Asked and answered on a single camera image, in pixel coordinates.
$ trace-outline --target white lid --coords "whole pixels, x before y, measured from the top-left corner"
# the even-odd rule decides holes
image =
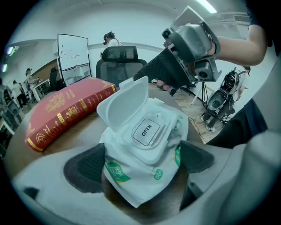
[[[148,77],[134,82],[129,78],[119,84],[120,90],[97,106],[97,113],[114,131],[118,132],[148,100]]]

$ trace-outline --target table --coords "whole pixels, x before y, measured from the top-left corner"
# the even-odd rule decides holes
[[[166,91],[150,88],[149,97],[158,98],[166,104],[180,109],[176,101]],[[24,120],[11,139],[10,145],[8,146],[4,160],[4,166],[10,178],[13,178],[32,161],[45,155],[62,152],[78,146],[98,143],[102,132],[107,127],[98,114],[93,112],[69,128],[52,144],[50,144],[42,153],[38,153],[31,150],[24,143],[25,131],[32,112],[33,109],[25,116]],[[191,122],[189,122],[187,139],[202,143],[200,136]],[[137,209],[132,207],[119,195],[119,193],[107,181],[104,175],[102,181],[104,194],[114,205],[135,220],[144,224],[151,224],[168,219],[179,213],[180,204],[183,198],[185,187],[187,185],[187,172],[185,168],[181,166],[173,180],[161,193],[159,193],[150,201],[142,204]]]
[[[41,89],[41,93],[44,95],[43,91],[42,91],[42,88],[41,88],[41,85],[46,83],[46,82],[50,82],[50,79],[47,79],[47,80],[42,80],[40,81],[38,84],[36,84],[33,88],[32,88],[32,91],[33,91],[33,94],[34,94],[34,97],[35,99],[38,101],[40,101],[40,96],[38,95],[38,92],[37,92],[37,89],[36,88],[40,88]]]

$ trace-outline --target wet wipes lid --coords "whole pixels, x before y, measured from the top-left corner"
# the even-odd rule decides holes
[[[144,76],[135,82],[129,78],[119,87],[118,92],[97,106],[98,115],[114,132],[118,132],[148,100],[148,77]]]
[[[152,165],[168,145],[176,147],[180,140],[186,140],[188,117],[158,99],[148,98],[146,76],[135,82],[128,79],[119,86],[118,92],[97,107],[97,113],[109,126],[105,132],[108,142]]]

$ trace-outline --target wooden floor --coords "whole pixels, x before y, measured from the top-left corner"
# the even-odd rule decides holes
[[[150,88],[156,88],[155,85],[149,85]],[[194,95],[189,95],[187,92],[179,89],[174,94],[173,98],[176,100],[178,105],[182,108],[185,114],[188,115],[188,117],[193,119],[195,121],[192,122],[197,132],[200,134],[201,139],[204,143],[210,141],[215,136],[217,136],[220,131],[222,130],[223,124],[219,121],[215,123],[214,128],[216,129],[216,132],[213,133],[206,129],[206,123],[202,122],[200,117],[205,112],[205,109],[202,105],[202,102],[199,99],[196,99],[194,104],[192,105],[191,102],[194,99]]]

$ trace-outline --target black mesh chair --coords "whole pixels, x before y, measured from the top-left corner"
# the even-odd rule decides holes
[[[58,70],[53,67],[50,73],[50,87],[43,89],[44,94],[47,94],[52,91],[59,91],[62,88],[66,87],[63,79],[57,81]]]
[[[96,78],[119,87],[126,79],[133,77],[147,62],[139,59],[136,46],[108,47],[96,65]]]

